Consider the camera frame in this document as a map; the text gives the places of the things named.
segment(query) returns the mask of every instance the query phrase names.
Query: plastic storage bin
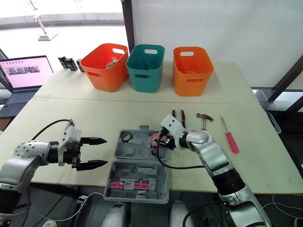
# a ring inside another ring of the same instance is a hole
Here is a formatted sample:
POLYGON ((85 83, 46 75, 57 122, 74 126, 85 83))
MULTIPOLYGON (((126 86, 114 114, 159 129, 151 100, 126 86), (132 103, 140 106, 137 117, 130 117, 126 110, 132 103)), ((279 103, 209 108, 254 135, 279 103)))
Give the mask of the plastic storage bin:
POLYGON ((126 63, 136 91, 156 92, 161 83, 164 47, 140 44, 134 47, 126 63))
MULTIPOLYGON (((108 201, 167 203, 169 200, 168 170, 152 155, 152 135, 148 126, 140 130, 122 130, 119 135, 114 161, 110 168, 104 199, 108 201), (123 132, 132 139, 123 142, 123 132)), ((168 149, 160 147, 159 156, 167 159, 168 149)))
POLYGON ((173 82, 178 95, 201 95, 213 71, 213 64, 203 48, 174 49, 173 82))
POLYGON ((118 44, 102 44, 80 61, 92 85, 103 91, 117 91, 126 80, 128 48, 118 44))

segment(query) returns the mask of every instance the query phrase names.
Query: white cable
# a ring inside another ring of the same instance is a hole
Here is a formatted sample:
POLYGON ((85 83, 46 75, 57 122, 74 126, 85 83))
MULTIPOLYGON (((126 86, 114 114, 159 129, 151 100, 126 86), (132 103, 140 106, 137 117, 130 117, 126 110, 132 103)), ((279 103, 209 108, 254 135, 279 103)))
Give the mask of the white cable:
POLYGON ((274 197, 275 197, 275 195, 273 195, 273 198, 272 198, 273 204, 274 204, 274 206, 275 206, 279 211, 281 211, 282 213, 284 213, 284 214, 286 214, 286 215, 288 215, 288 216, 291 216, 291 217, 293 217, 293 218, 303 219, 303 218, 299 218, 299 217, 293 216, 293 215, 291 215, 291 214, 288 214, 288 213, 284 212, 283 210, 281 210, 279 207, 277 207, 277 206, 276 206, 276 203, 275 203, 275 201, 274 201, 274 197))
MULTIPOLYGON (((265 208, 265 207, 267 207, 268 205, 271 205, 271 204, 274 204, 274 203, 273 203, 273 202, 268 203, 268 204, 264 205, 262 208, 265 208)), ((283 206, 283 207, 292 208, 292 209, 303 210, 302 208, 290 207, 290 206, 286 206, 286 205, 284 205, 284 204, 282 204, 282 203, 278 203, 278 202, 275 202, 275 204, 281 205, 281 206, 283 206)))
MULTIPOLYGON (((75 217, 75 216, 79 213, 79 211, 82 209, 82 207, 85 205, 87 199, 88 199, 91 195, 93 195, 93 194, 98 194, 98 195, 102 195, 102 196, 103 196, 103 194, 98 193, 98 192, 93 192, 93 193, 89 194, 88 197, 83 201, 83 204, 80 206, 79 210, 78 210, 74 215, 72 215, 71 217, 66 218, 66 219, 62 219, 62 220, 53 220, 53 219, 49 219, 49 218, 47 218, 47 217, 44 217, 42 214, 39 214, 39 213, 37 213, 37 212, 35 212, 35 211, 30 210, 29 212, 35 213, 35 214, 37 214, 37 215, 43 217, 44 219, 47 219, 47 220, 50 220, 50 221, 66 221, 66 220, 69 220, 69 219, 75 217)), ((19 212, 19 213, 17 213, 17 214, 14 214, 14 216, 19 215, 19 214, 22 214, 22 213, 25 213, 25 212, 26 212, 26 211, 19 212)))

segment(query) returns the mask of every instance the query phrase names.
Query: basket handle hole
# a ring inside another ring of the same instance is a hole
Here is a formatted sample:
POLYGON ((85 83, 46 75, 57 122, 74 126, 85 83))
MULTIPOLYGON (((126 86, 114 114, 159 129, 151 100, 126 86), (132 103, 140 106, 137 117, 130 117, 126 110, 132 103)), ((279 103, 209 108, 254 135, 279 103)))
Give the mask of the basket handle hole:
POLYGON ((157 54, 158 51, 157 50, 151 50, 151 49, 145 49, 144 53, 148 53, 148 54, 157 54))
POLYGON ((180 56, 193 56, 194 52, 193 51, 184 51, 180 53, 180 56))
POLYGON ((187 83, 201 83, 203 82, 203 78, 189 78, 186 80, 187 83))
POLYGON ((95 72, 87 72, 89 75, 91 76, 95 76, 95 77, 101 77, 102 78, 102 75, 98 74, 98 73, 95 73, 95 72))
POLYGON ((135 74, 136 78, 142 78, 142 79, 149 79, 151 78, 150 75, 143 75, 143 74, 135 74))
POLYGON ((120 54, 124 54, 124 50, 121 50, 121 49, 117 49, 117 48, 113 48, 112 49, 114 53, 120 53, 120 54))

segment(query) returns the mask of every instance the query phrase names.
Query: white robotic arm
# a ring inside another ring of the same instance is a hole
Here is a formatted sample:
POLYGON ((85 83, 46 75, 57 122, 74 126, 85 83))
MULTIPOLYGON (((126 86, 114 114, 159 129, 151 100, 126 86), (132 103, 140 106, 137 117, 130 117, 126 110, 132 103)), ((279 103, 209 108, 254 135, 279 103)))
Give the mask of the white robotic arm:
POLYGON ((96 137, 80 137, 80 130, 70 121, 59 142, 29 140, 19 144, 0 169, 0 227, 8 227, 13 211, 22 192, 29 186, 36 169, 49 163, 71 164, 77 171, 103 166, 107 161, 91 160, 80 163, 80 148, 83 144, 97 145, 106 140, 96 137))
POLYGON ((169 133, 174 138, 175 147, 188 148, 199 155, 220 199, 226 204, 226 218, 231 226, 272 226, 262 206, 210 132, 187 132, 172 115, 163 120, 161 127, 161 136, 169 133))

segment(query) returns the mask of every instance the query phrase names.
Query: pliers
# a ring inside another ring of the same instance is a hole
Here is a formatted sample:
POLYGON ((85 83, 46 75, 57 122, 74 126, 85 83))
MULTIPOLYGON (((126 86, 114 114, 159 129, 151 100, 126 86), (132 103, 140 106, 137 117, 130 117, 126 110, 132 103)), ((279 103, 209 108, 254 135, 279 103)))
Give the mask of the pliers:
MULTIPOLYGON (((175 110, 172 111, 172 115, 173 115, 173 117, 176 117, 176 111, 175 110)), ((184 114, 184 110, 181 110, 181 116, 182 116, 181 124, 185 128, 185 114, 184 114)))

